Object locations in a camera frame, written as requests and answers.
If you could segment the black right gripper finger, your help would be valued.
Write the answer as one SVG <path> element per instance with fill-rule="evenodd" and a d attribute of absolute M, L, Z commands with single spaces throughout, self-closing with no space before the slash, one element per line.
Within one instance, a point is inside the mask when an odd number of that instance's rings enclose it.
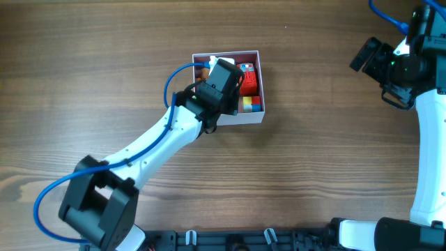
<path fill-rule="evenodd" d="M 378 51 L 382 42 L 377 38 L 369 38 L 350 63 L 350 68 L 358 72 L 367 60 Z"/>
<path fill-rule="evenodd" d="M 389 70 L 395 55 L 394 48 L 383 43 L 368 59 L 362 72 L 376 80 L 379 84 L 387 84 L 389 81 Z"/>

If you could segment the brown plush toy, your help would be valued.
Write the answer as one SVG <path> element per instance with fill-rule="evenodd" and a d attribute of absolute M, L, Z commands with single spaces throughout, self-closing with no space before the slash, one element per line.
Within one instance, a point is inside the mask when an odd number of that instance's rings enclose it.
<path fill-rule="evenodd" d="M 194 81 L 200 82 L 207 80 L 210 74 L 210 69 L 203 67 L 203 68 L 196 68 L 194 70 Z"/>

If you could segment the red toy fire truck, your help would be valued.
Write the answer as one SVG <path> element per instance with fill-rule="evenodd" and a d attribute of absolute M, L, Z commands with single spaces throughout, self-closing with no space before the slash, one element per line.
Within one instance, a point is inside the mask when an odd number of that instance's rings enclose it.
<path fill-rule="evenodd" d="M 237 65 L 244 73 L 244 80 L 241 84 L 240 95 L 255 96 L 258 92 L 258 82 L 253 63 L 240 63 Z"/>

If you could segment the colourful puzzle cube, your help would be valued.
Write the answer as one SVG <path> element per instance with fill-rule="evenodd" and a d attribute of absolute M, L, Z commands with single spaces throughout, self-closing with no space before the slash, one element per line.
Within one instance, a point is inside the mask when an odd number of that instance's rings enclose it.
<path fill-rule="evenodd" d="M 244 96 L 242 98 L 242 109 L 244 113 L 261 112 L 261 97 Z"/>

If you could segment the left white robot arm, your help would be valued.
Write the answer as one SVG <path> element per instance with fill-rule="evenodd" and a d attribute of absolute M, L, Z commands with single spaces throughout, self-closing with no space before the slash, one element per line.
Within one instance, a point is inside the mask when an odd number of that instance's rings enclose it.
<path fill-rule="evenodd" d="M 177 151 L 212 133 L 223 114 L 234 115 L 244 75 L 233 61 L 210 62 L 207 79 L 174 94 L 165 115 L 119 152 L 82 159 L 73 172 L 59 218 L 85 245 L 99 250 L 140 250 L 145 232 L 135 225 L 139 191 Z"/>

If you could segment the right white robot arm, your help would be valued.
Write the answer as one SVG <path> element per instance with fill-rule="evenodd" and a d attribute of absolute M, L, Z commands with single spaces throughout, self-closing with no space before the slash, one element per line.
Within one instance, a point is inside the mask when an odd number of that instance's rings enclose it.
<path fill-rule="evenodd" d="M 326 250 L 445 249 L 445 7 L 425 1 L 410 23 L 372 11 L 405 36 L 392 47 L 371 37 L 350 67 L 380 84 L 381 98 L 401 109 L 416 109 L 420 153 L 409 220 L 334 218 L 321 239 Z"/>

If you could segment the white box pink inside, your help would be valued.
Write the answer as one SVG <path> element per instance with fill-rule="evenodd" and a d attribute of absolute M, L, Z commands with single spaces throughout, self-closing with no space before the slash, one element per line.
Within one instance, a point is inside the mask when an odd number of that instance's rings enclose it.
<path fill-rule="evenodd" d="M 210 61 L 211 56 L 232 58 L 236 64 L 239 63 L 253 63 L 258 82 L 258 96 L 260 97 L 261 110 L 259 112 L 244 113 L 242 98 L 239 101 L 239 111 L 235 116 L 221 115 L 217 124 L 220 126 L 233 126 L 252 123 L 261 123 L 265 115 L 265 101 L 263 91 L 263 79 L 261 70 L 261 61 L 258 50 L 236 51 L 236 52 L 212 52 L 212 53 L 198 53 L 192 55 L 193 63 L 203 63 Z"/>

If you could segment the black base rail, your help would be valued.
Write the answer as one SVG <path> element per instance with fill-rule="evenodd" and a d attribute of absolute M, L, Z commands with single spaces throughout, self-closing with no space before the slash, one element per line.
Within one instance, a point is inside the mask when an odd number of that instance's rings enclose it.
<path fill-rule="evenodd" d="M 147 231 L 144 251 L 324 251 L 337 250 L 322 229 L 262 231 Z"/>

